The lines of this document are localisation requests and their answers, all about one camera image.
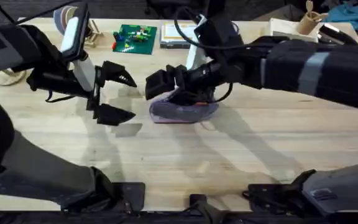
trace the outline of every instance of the white box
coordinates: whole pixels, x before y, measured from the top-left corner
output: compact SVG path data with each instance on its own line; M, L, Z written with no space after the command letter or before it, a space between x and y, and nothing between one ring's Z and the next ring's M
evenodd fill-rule
M285 21L282 19L271 18L264 35L286 36L291 39L300 39L308 42L318 42L317 34L320 26L316 26L309 35L303 35L296 31L298 22Z

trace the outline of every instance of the purple cloth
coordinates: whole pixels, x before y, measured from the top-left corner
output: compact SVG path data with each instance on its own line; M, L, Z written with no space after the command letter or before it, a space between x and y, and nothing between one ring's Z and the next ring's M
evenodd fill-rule
M219 108L217 103L207 105L180 106L166 98L150 105L150 116L155 123L196 123L210 119Z

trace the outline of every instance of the chair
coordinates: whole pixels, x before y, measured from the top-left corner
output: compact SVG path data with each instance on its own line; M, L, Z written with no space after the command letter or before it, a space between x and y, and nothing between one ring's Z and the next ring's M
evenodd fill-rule
M181 6L188 6L195 10L203 10L206 7L206 0L146 0L145 14L150 15L150 8L154 9L158 18L172 19L176 9Z

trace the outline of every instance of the wooden table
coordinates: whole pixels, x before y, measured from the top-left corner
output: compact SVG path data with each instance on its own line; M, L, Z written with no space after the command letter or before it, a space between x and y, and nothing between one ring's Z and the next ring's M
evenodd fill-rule
M99 167L112 181L146 183L145 210L181 210L192 193L209 195L219 208L248 210L248 202L239 196L248 184L289 183L304 170L358 164L358 110L301 94L235 85L211 121L153 124L150 102L141 96L145 78L166 64L185 63L187 50L159 49L156 41L153 55L114 53L111 31L121 24L159 26L160 21L96 19L96 23L105 37L96 49L88 50L93 63L110 60L125 65L140 86L136 94L108 83L104 99L135 112L134 119L119 127L98 125L85 111L84 99L47 104L47 92L32 92L25 82L0 86L0 104L16 128L46 151ZM51 19L31 24L60 46L62 36ZM245 42L258 38L267 25L237 24ZM335 26L356 36L350 24ZM223 85L216 95L226 90ZM58 209L52 202L0 196L0 210Z

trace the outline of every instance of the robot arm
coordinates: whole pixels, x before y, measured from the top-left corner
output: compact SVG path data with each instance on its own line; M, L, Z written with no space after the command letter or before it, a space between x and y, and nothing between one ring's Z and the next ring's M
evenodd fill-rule
M88 19L88 7L83 3L69 21L61 51L34 26L0 27L0 70L33 68L27 79L32 90L86 98L86 109L94 111L98 123L118 125L135 114L99 105L100 89L106 80L136 84L121 65L92 65L83 50ZM71 62L74 70L68 69ZM97 168L78 166L44 151L14 129L0 105L0 195L49 200L70 212L114 208L132 211L143 206L144 184L111 183Z
M213 97L204 96L223 83L239 83L358 108L358 47L286 37L261 37L253 43L259 47L237 47L243 44L241 37L223 15L209 19L195 32L213 60L192 70L168 65L166 71L155 72L146 79L148 100L178 86L168 98L170 103L214 103ZM358 165L326 172L309 170L292 184L250 184L242 195L251 208L299 217L324 216L338 223L346 215L358 217Z
M230 23L225 17L218 21L208 20L196 29L199 42L212 46L239 45L241 37L234 29L219 33L222 24L232 27ZM219 34L215 35L218 36L215 40L206 35L211 30ZM240 83L258 89L304 93L358 108L358 47L322 45L286 37L261 37L253 44L271 47L206 49L206 55L213 60L194 70L167 66L167 71L157 71L147 78L146 98L149 100L171 91L175 85L179 88L177 92L189 91L200 96L200 92L205 93L223 83ZM173 102L187 105L202 99L191 99L180 93L175 97Z

